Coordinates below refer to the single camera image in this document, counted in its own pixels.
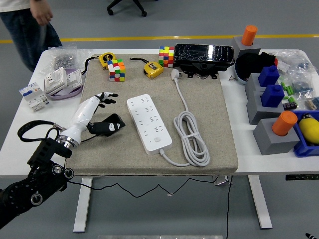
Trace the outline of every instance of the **coiled white cable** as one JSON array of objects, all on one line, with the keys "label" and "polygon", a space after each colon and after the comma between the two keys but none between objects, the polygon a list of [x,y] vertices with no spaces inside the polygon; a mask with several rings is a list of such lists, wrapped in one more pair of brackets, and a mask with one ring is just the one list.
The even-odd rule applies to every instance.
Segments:
[{"label": "coiled white cable", "polygon": [[[185,111],[181,112],[177,117],[175,117],[173,122],[179,136],[181,137],[184,155],[188,163],[180,164],[180,163],[173,162],[171,159],[169,159],[165,155],[165,152],[163,149],[160,149],[159,153],[169,163],[178,167],[185,167],[189,165],[202,166],[202,167],[206,166],[210,162],[209,152],[204,140],[202,139],[198,131],[196,118],[191,112],[188,111],[186,101],[182,93],[180,92],[180,89],[178,86],[179,71],[177,69],[173,69],[171,76],[172,76],[172,80],[175,81],[179,96],[185,105]],[[187,129],[190,132],[190,134],[187,134],[188,131],[184,130],[183,121],[186,122]]]}]

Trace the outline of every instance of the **gray block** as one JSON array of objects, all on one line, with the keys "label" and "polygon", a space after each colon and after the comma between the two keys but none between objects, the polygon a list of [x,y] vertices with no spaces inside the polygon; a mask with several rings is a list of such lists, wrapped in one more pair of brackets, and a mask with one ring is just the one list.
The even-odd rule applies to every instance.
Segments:
[{"label": "gray block", "polygon": [[246,105],[249,124],[257,125],[261,119],[277,118],[284,111],[283,104],[278,107],[263,107],[261,95],[263,92],[254,91]]},{"label": "gray block", "polygon": [[258,43],[254,43],[251,46],[245,46],[241,43],[242,36],[234,36],[231,42],[231,46],[234,48],[234,59],[244,55],[245,53],[259,54],[261,47]]},{"label": "gray block", "polygon": [[253,131],[253,135],[262,155],[287,153],[298,142],[299,138],[292,128],[286,136],[278,136],[272,126],[277,118],[261,119]]},{"label": "gray block", "polygon": [[249,100],[250,95],[253,95],[254,91],[260,91],[260,92],[265,91],[266,87],[260,87],[258,76],[259,76],[259,73],[250,74],[247,84],[245,85],[247,100]]}]

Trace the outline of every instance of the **plug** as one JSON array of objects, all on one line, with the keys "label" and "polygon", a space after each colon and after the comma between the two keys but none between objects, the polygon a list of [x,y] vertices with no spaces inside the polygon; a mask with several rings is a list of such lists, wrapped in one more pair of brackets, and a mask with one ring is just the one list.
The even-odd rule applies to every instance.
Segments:
[{"label": "plug", "polygon": [[171,71],[171,79],[174,80],[175,82],[181,78],[181,72],[179,72],[177,69],[173,69]]}]

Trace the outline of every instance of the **beige felt mat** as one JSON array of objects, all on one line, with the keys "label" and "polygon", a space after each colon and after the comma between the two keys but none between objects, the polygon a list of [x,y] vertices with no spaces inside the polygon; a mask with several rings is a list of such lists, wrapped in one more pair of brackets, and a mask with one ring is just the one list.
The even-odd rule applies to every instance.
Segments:
[{"label": "beige felt mat", "polygon": [[[75,175],[229,175],[237,170],[238,159],[219,79],[200,79],[196,76],[187,78],[183,74],[178,82],[209,150],[210,164],[205,167],[176,167],[160,154],[146,154],[127,107],[127,99],[149,94],[172,137],[173,145],[166,155],[177,163],[186,163],[181,139],[173,125],[174,117],[185,108],[170,77],[172,68],[165,68],[162,74],[150,80],[143,73],[145,63],[131,61],[129,58],[142,57],[158,61],[158,55],[118,54],[116,57],[125,64],[126,80],[110,82],[109,73],[102,69],[99,60],[91,60],[81,102],[101,92],[119,94],[114,98],[117,103],[106,105],[104,109],[98,108],[91,122],[102,121],[117,113],[126,126],[111,137],[95,137],[73,150],[66,166],[72,168]],[[82,134],[82,140],[91,136],[86,131]]]}]

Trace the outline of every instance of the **person's hand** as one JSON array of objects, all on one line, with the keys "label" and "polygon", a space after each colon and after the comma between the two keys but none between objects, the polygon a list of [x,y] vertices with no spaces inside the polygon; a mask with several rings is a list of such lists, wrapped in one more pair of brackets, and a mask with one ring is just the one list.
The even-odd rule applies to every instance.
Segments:
[{"label": "person's hand", "polygon": [[53,18],[51,7],[46,0],[30,0],[30,11],[40,26],[47,25]]}]

